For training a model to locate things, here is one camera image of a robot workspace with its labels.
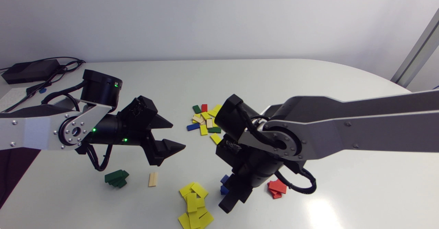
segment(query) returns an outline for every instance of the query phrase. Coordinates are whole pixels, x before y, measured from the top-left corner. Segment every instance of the blue wooden block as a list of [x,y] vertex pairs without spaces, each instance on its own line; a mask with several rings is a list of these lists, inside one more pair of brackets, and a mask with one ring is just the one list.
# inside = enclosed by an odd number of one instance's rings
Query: blue wooden block
[[221,195],[225,196],[227,193],[229,193],[229,189],[224,187],[224,185],[221,185],[221,188],[219,189],[221,191]]
[[221,179],[221,184],[224,184],[229,179],[229,176],[224,175],[224,177]]
[[190,124],[190,125],[186,126],[186,128],[188,128],[188,131],[193,131],[193,130],[199,129],[200,128],[200,124],[199,123]]

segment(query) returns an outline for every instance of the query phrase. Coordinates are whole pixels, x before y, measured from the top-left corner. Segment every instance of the yellow wooden block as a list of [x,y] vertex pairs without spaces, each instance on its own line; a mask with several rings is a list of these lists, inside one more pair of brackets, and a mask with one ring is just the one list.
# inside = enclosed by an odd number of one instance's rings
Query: yellow wooden block
[[213,128],[212,118],[209,118],[208,120],[206,120],[206,127],[207,127],[207,129]]
[[194,183],[195,183],[195,182],[192,182],[192,183],[186,185],[185,187],[181,188],[181,189],[179,190],[181,196],[184,197],[185,195],[191,193],[191,192],[192,192],[191,187],[193,186]]
[[215,112],[214,110],[207,111],[207,113],[212,117],[216,117],[216,115],[218,114],[218,112]]
[[218,143],[221,142],[221,137],[216,133],[210,135],[210,138],[215,142],[216,145],[218,145]]
[[213,216],[209,212],[207,212],[205,215],[203,215],[200,218],[201,229],[207,227],[207,225],[210,224],[212,221],[213,221]]
[[197,195],[195,193],[188,194],[188,213],[197,211]]
[[203,112],[203,113],[201,113],[201,116],[204,118],[204,119],[209,119],[210,118],[210,116],[209,116],[209,114],[207,113],[207,112]]
[[200,132],[201,132],[201,135],[207,135],[207,127],[205,124],[200,125]]
[[205,190],[198,182],[195,182],[191,189],[201,198],[205,198],[207,194],[209,194],[209,192],[207,192],[207,190]]
[[198,210],[197,210],[198,218],[201,218],[206,213],[207,213],[207,208],[206,207],[199,207]]
[[199,118],[197,116],[193,116],[192,120],[195,120],[197,123],[200,123],[200,124],[204,121],[204,119]]
[[189,224],[191,224],[191,229],[196,229],[201,226],[200,218],[196,211],[189,213]]
[[220,109],[221,109],[221,105],[216,105],[216,106],[212,109],[212,111],[219,112]]
[[197,207],[204,207],[204,198],[197,198]]
[[189,216],[187,213],[184,213],[180,217],[178,217],[178,221],[180,221],[183,229],[191,229],[191,223],[189,222]]

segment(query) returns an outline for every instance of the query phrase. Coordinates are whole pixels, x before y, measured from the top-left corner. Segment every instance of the green wooden block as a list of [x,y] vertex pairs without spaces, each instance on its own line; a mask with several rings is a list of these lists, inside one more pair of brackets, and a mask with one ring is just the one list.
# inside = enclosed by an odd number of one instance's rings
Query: green wooden block
[[119,179],[121,177],[123,177],[123,171],[117,170],[117,171],[114,171],[112,173],[108,173],[107,175],[105,175],[105,182],[108,183],[111,180]]
[[124,178],[113,179],[110,182],[108,182],[108,184],[116,187],[117,186],[116,184],[119,183],[122,179]]
[[119,182],[119,184],[117,185],[117,187],[122,188],[122,187],[124,187],[126,184],[127,184],[127,181],[125,181],[125,179],[124,179],[124,180],[121,180],[121,181]]
[[207,129],[207,131],[209,133],[221,133],[221,128],[220,127],[213,127],[213,128]]
[[193,106],[192,108],[193,108],[193,111],[194,111],[195,113],[201,113],[201,109],[200,109],[200,107],[199,107],[198,105],[195,105],[195,106]]

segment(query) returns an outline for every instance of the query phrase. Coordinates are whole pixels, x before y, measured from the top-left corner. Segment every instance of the red wooden block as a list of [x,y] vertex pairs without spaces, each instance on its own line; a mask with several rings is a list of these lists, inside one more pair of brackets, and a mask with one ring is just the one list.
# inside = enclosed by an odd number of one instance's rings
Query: red wooden block
[[276,193],[276,195],[273,195],[273,199],[281,198],[282,194],[280,192]]
[[270,182],[268,184],[268,188],[270,190],[274,190],[280,193],[284,193],[284,194],[287,193],[287,186],[284,185],[284,183],[282,183],[279,179],[274,182]]

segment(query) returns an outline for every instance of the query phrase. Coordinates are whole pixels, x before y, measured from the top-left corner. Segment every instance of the white wall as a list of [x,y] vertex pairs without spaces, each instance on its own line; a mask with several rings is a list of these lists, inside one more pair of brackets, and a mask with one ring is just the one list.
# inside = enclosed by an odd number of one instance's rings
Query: white wall
[[0,0],[0,66],[310,58],[390,79],[439,0]]

